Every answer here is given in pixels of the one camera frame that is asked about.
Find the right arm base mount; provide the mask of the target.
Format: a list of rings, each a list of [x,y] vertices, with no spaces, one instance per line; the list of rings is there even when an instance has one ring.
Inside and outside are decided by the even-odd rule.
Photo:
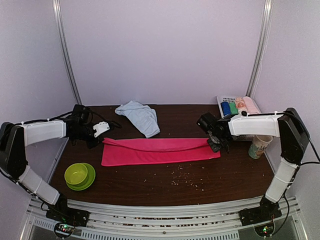
[[[258,207],[246,208],[239,212],[239,218],[242,226],[271,221],[272,219],[279,218],[281,216],[282,212],[278,204],[263,204]]]

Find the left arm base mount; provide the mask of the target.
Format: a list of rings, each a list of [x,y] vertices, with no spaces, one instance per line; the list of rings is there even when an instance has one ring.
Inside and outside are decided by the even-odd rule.
[[[65,210],[61,210],[57,207],[49,205],[45,216],[48,219],[65,223],[74,227],[86,227],[90,213],[86,210],[70,207],[67,207]]]

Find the magenta pink towel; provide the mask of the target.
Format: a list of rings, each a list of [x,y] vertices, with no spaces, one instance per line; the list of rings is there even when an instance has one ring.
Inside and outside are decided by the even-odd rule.
[[[206,138],[135,138],[103,141],[104,167],[171,164],[217,159]]]

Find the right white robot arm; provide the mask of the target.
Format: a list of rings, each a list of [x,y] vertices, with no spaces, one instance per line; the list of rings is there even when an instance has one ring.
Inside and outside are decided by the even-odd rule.
[[[203,115],[203,130],[209,136],[213,151],[229,150],[235,136],[270,136],[280,142],[280,163],[264,195],[268,201],[256,210],[259,220],[268,220],[275,212],[277,203],[286,189],[292,184],[293,177],[302,164],[307,147],[311,144],[310,134],[298,112],[289,107],[283,112],[230,114],[216,118],[210,112]]]

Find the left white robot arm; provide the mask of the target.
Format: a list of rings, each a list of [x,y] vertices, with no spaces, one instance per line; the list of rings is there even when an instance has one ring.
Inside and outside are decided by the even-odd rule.
[[[16,185],[21,185],[46,204],[61,222],[72,218],[72,211],[59,202],[61,193],[43,179],[41,171],[54,165],[54,152],[67,140],[84,141],[89,148],[101,142],[110,125],[80,123],[71,119],[36,122],[4,122],[0,126],[0,169]]]

